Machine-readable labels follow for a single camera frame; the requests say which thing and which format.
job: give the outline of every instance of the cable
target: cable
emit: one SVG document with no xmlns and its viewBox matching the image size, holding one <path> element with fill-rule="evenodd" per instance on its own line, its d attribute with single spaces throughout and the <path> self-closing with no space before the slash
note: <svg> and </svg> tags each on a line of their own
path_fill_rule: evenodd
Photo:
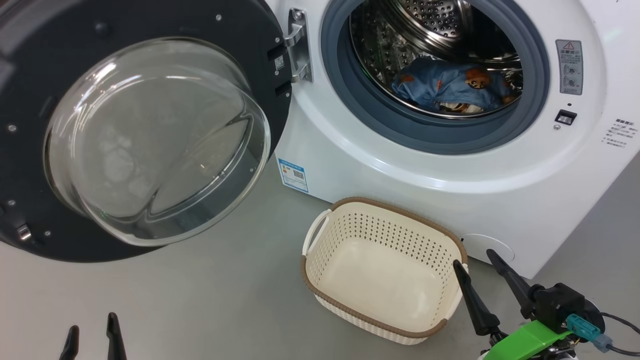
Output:
<svg viewBox="0 0 640 360">
<path fill-rule="evenodd" d="M 600 315 L 604 316 L 604 317 L 608 317 L 608 318 L 612 318 L 613 320 L 617 320 L 623 324 L 625 324 L 626 326 L 630 327 L 631 329 L 633 329 L 635 332 L 637 332 L 638 334 L 640 334 L 640 327 L 635 326 L 634 324 L 630 323 L 629 321 L 620 318 L 616 315 L 612 315 L 612 314 L 607 314 L 607 313 L 600 313 Z"/>
<path fill-rule="evenodd" d="M 607 317 L 607 318 L 612 318 L 613 320 L 616 320 L 628 327 L 630 327 L 631 329 L 633 329 L 633 331 L 637 332 L 638 334 L 640 334 L 640 327 L 635 326 L 634 324 L 630 323 L 628 320 L 625 320 L 619 316 L 616 315 L 612 315 L 612 314 L 608 314 L 608 313 L 600 313 L 600 315 Z M 640 352 L 634 352 L 634 351 L 627 351 L 627 350 L 622 350 L 620 348 L 617 348 L 611 344 L 607 344 L 607 348 L 613 352 L 617 352 L 619 354 L 622 355 L 626 355 L 626 356 L 634 356 L 634 357 L 640 357 Z"/>
<path fill-rule="evenodd" d="M 640 357 L 640 352 L 633 352 L 633 351 L 626 351 L 626 350 L 622 350 L 620 348 L 617 348 L 611 344 L 607 344 L 607 348 L 613 352 L 617 352 L 619 354 L 623 354 L 626 356 L 637 356 Z"/>
</svg>

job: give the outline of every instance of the white laundry basket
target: white laundry basket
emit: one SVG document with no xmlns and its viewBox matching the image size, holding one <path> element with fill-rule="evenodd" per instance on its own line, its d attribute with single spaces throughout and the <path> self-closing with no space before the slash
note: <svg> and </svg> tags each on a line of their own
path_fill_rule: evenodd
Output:
<svg viewBox="0 0 640 360">
<path fill-rule="evenodd" d="M 352 197 L 311 225 L 301 270 L 318 301 L 339 317 L 414 345 L 440 331 L 460 303 L 455 259 L 467 268 L 467 253 L 452 232 L 408 211 Z"/>
</svg>

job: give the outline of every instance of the washing machine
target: washing machine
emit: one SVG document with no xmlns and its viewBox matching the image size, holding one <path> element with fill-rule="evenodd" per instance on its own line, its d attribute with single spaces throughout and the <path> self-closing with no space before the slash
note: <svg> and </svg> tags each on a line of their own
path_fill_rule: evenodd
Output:
<svg viewBox="0 0 640 360">
<path fill-rule="evenodd" d="M 410 209 L 532 277 L 640 146 L 638 10 L 4 1 L 0 240 L 61 261 L 137 256 L 213 231 L 275 158 L 286 186 Z M 427 109 L 392 88 L 418 58 L 477 65 L 512 96 Z"/>
</svg>

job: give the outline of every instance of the label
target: label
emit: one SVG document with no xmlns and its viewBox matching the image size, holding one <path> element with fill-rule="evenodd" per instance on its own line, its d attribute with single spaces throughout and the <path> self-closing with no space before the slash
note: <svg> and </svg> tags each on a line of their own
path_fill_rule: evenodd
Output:
<svg viewBox="0 0 640 360">
<path fill-rule="evenodd" d="M 607 133 L 602 137 L 602 143 L 613 147 L 626 148 L 629 141 L 633 140 L 638 133 L 636 124 L 631 121 L 616 119 L 607 129 Z"/>
<path fill-rule="evenodd" d="M 302 192 L 308 193 L 307 187 L 307 175 L 305 169 L 299 167 L 283 159 L 278 159 L 278 166 L 280 167 L 280 175 L 282 175 L 282 182 L 284 185 L 290 186 L 294 189 L 298 189 Z"/>
<path fill-rule="evenodd" d="M 578 40 L 556 40 L 560 63 L 560 92 L 582 95 L 582 42 Z"/>
<path fill-rule="evenodd" d="M 276 70 L 280 70 L 284 67 L 284 55 L 280 55 L 276 58 L 276 60 L 274 60 L 274 63 L 276 65 Z"/>
</svg>

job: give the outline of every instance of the green bracket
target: green bracket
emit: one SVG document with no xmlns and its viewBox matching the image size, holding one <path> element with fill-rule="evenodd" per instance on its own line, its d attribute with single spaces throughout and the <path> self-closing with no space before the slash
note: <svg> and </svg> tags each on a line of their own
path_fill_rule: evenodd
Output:
<svg viewBox="0 0 640 360">
<path fill-rule="evenodd" d="M 556 334 L 536 320 L 495 344 L 484 360 L 527 360 L 569 334 Z"/>
</svg>

